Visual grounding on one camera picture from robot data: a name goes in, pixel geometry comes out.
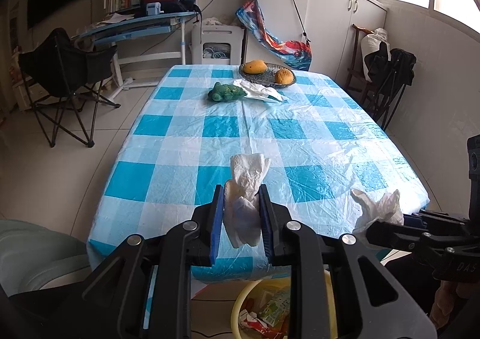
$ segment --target crumpled tissue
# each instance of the crumpled tissue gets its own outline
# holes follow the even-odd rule
[[[400,210],[400,192],[385,193],[379,202],[372,201],[368,195],[359,190],[352,189],[350,194],[355,202],[360,204],[362,215],[357,219],[353,234],[367,247],[382,249],[383,247],[369,244],[365,236],[371,224],[379,220],[390,224],[403,225],[403,213]]]
[[[265,87],[261,84],[252,83],[243,79],[235,79],[233,84],[245,90],[247,93],[245,98],[259,99],[265,102],[285,101],[288,99],[273,87]]]
[[[263,154],[237,154],[230,158],[232,179],[225,182],[223,225],[233,248],[260,242],[258,189],[270,167]]]

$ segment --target table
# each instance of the table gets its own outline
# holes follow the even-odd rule
[[[115,79],[117,89],[109,96],[113,100],[120,91],[128,90],[131,87],[150,87],[156,86],[158,81],[134,83],[133,78],[129,77],[125,80],[122,77],[120,65],[148,62],[150,60],[181,58],[181,63],[185,64],[185,22],[189,17],[196,15],[193,11],[165,13],[159,15],[151,15],[147,17],[133,18],[126,21],[112,23],[105,26],[86,31],[85,33],[74,37],[74,39],[92,38],[94,45],[116,45],[118,41],[134,40],[136,38],[147,37],[150,35],[159,35],[163,33],[171,33],[178,29],[181,30],[180,52],[161,52],[150,53],[148,55],[131,56],[128,58],[118,58],[116,53],[113,57],[113,65],[115,70]]]
[[[174,66],[118,153],[88,238],[92,265],[132,233],[150,238],[190,219],[231,178],[239,153],[272,159],[264,180],[272,202],[319,234],[353,230],[361,209],[351,188],[376,201],[399,189],[403,213],[425,207],[422,183],[365,111],[330,78],[295,74],[297,83],[281,90],[286,102],[215,103],[207,92],[240,78],[238,66]],[[234,249],[224,228],[214,267],[192,268],[202,282],[286,273],[268,265],[262,241]]]

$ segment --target wooden chair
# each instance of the wooden chair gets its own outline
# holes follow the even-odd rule
[[[346,83],[344,90],[347,94],[350,95],[349,91],[357,91],[361,93],[360,95],[360,106],[363,107],[363,104],[365,103],[365,100],[369,98],[368,93],[369,91],[374,91],[376,90],[377,86],[373,84],[372,82],[369,82],[368,80],[365,79],[365,75],[363,74],[363,65],[361,66],[361,70],[357,71],[355,70],[355,60],[357,58],[357,51],[359,47],[359,34],[360,32],[365,33],[366,35],[371,35],[373,32],[371,30],[365,29],[365,28],[360,28],[356,26],[355,24],[352,24],[352,27],[355,29],[355,43],[353,47],[353,55],[352,55],[352,63],[350,65],[350,68],[348,68],[348,76],[346,77]],[[357,78],[361,82],[361,88],[353,87],[350,85],[350,82],[352,80],[352,77]]]

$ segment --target white plastic storage bin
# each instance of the white plastic storage bin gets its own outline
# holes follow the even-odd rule
[[[193,63],[240,65],[243,34],[238,26],[195,24],[191,31]]]

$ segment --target folded black chair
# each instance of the folded black chair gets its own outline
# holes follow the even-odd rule
[[[103,103],[115,108],[120,107],[119,104],[111,102],[100,94],[103,81],[112,75],[110,62],[116,50],[117,47],[112,46],[109,49],[99,52],[82,51],[74,47],[65,29],[57,28],[50,33],[36,50],[23,53],[18,57],[18,63],[23,76],[23,84],[25,85],[30,106],[37,117],[38,123],[50,147],[55,146],[59,129],[62,129],[89,148],[93,147],[93,132],[98,104]],[[45,90],[49,92],[49,95],[37,101],[32,101],[25,74],[30,75],[35,82],[45,88]],[[100,85],[98,91],[96,91],[94,90],[94,86],[98,82],[100,82]],[[86,93],[78,93],[78,90],[82,87],[88,91]],[[50,96],[59,98],[58,102],[51,105],[41,103]],[[83,100],[80,107],[75,105],[74,98]],[[87,133],[80,118],[80,112],[87,100],[95,101],[90,135]],[[45,107],[57,108],[55,118],[52,118],[42,111]],[[61,124],[65,110],[73,110],[75,112],[86,140],[78,137]],[[40,121],[39,113],[53,123],[51,138],[47,135],[42,121]]]
[[[392,49],[390,54],[391,59],[388,60],[387,45],[381,42],[378,51],[365,56],[368,75],[375,86],[373,99],[368,107],[366,107],[366,111],[375,122],[383,116],[383,121],[380,125],[383,130],[388,127],[402,99],[406,86],[412,85],[415,76],[413,66],[417,62],[414,54],[406,52],[403,49]],[[397,103],[388,118],[390,105],[400,90],[401,92],[398,96]]]

